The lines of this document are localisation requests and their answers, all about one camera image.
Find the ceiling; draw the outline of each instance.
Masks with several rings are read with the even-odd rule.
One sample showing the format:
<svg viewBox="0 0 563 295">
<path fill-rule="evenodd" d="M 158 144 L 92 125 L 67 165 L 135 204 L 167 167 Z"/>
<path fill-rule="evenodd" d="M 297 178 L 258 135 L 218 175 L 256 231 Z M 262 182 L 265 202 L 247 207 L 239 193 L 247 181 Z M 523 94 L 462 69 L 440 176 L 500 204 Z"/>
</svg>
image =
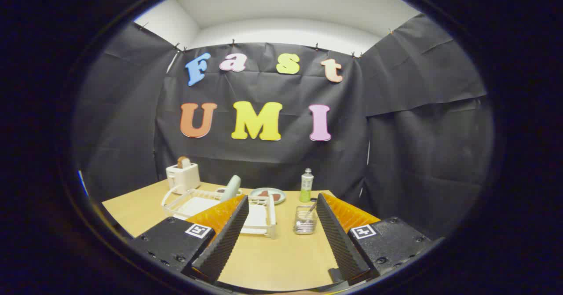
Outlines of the ceiling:
<svg viewBox="0 0 563 295">
<path fill-rule="evenodd" d="M 418 11 L 400 0 L 177 0 L 200 28 L 256 18 L 339 23 L 383 38 Z"/>
</svg>

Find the utensil holder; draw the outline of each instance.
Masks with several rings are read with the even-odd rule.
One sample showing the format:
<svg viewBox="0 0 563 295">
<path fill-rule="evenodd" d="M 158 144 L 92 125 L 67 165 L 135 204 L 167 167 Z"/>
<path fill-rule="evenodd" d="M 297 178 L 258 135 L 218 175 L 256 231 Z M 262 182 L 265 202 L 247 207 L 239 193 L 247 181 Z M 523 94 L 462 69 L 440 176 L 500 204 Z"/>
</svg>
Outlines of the utensil holder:
<svg viewBox="0 0 563 295">
<path fill-rule="evenodd" d="M 299 205 L 295 211 L 295 221 L 293 223 L 293 232 L 298 235 L 310 235 L 315 232 L 318 217 L 316 209 L 309 213 L 311 206 Z"/>
</svg>

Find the yellow letter m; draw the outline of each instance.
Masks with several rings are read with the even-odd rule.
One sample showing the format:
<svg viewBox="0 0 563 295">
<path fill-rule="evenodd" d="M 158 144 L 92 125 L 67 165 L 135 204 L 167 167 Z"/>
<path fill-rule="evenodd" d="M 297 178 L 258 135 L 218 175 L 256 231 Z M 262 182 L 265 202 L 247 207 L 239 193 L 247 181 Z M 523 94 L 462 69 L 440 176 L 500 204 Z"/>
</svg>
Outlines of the yellow letter m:
<svg viewBox="0 0 563 295">
<path fill-rule="evenodd" d="M 256 115 L 254 108 L 247 101 L 236 102 L 233 107 L 237 110 L 237 122 L 235 131 L 231 134 L 233 139 L 246 139 L 248 134 L 245 132 L 245 125 L 252 139 L 256 139 L 260 128 L 262 133 L 260 139 L 278 141 L 282 135 L 278 133 L 278 117 L 283 106 L 278 102 L 267 102 L 259 115 Z"/>
</svg>

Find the foam letter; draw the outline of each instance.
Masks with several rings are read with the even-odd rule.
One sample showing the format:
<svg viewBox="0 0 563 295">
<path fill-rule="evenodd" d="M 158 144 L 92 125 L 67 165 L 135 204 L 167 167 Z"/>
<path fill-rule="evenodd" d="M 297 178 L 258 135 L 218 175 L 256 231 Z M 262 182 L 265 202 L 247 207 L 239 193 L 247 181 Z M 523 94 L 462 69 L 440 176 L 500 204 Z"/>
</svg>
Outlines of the foam letter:
<svg viewBox="0 0 563 295">
<path fill-rule="evenodd" d="M 245 125 L 252 139 L 262 128 L 260 139 L 278 141 L 282 135 L 278 133 L 278 117 L 283 106 L 277 102 L 267 102 L 257 116 L 252 105 L 247 101 L 236 102 L 233 107 L 237 110 L 235 131 L 231 134 L 233 139 L 246 139 Z"/>
<path fill-rule="evenodd" d="M 326 105 L 310 105 L 309 109 L 313 113 L 313 133 L 309 135 L 312 141 L 329 141 L 330 133 L 326 129 L 326 113 L 330 107 Z"/>
<path fill-rule="evenodd" d="M 179 120 L 179 130 L 186 137 L 190 138 L 201 138 L 207 135 L 209 129 L 211 129 L 211 119 L 213 119 L 213 110 L 217 108 L 216 103 L 204 103 L 201 105 L 203 108 L 203 119 L 201 120 L 201 126 L 199 128 L 194 128 L 194 111 L 197 109 L 196 103 L 185 103 L 181 106 L 182 116 Z"/>
<path fill-rule="evenodd" d="M 186 69 L 190 74 L 190 80 L 187 83 L 188 86 L 194 85 L 203 79 L 205 74 L 202 74 L 201 72 L 207 70 L 207 62 L 205 62 L 205 60 L 210 57 L 211 55 L 209 53 L 203 53 L 193 61 L 186 64 Z"/>
<path fill-rule="evenodd" d="M 333 81 L 334 83 L 342 82 L 342 76 L 336 73 L 336 69 L 341 69 L 342 65 L 336 63 L 333 58 L 326 59 L 320 64 L 324 65 L 324 75 L 329 81 Z"/>
<path fill-rule="evenodd" d="M 283 74 L 295 74 L 299 71 L 299 56 L 291 53 L 282 53 L 278 57 L 279 64 L 276 65 L 276 70 Z"/>
<path fill-rule="evenodd" d="M 247 56 L 242 53 L 231 53 L 225 57 L 225 61 L 219 64 L 219 69 L 223 71 L 240 72 L 246 68 Z"/>
</svg>

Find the orange letter u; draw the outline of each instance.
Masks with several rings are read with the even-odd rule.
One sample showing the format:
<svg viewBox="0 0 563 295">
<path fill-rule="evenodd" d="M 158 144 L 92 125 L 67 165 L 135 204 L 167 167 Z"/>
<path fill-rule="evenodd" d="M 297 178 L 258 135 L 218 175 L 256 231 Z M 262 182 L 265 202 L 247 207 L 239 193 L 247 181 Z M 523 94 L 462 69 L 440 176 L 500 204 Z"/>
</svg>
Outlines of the orange letter u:
<svg viewBox="0 0 563 295">
<path fill-rule="evenodd" d="M 201 127 L 194 128 L 194 111 L 197 109 L 196 103 L 185 103 L 181 106 L 182 116 L 179 120 L 179 130 L 190 138 L 201 138 L 207 135 L 211 129 L 211 119 L 213 119 L 213 110 L 217 108 L 216 103 L 204 103 L 201 105 L 203 108 L 203 120 Z"/>
</svg>

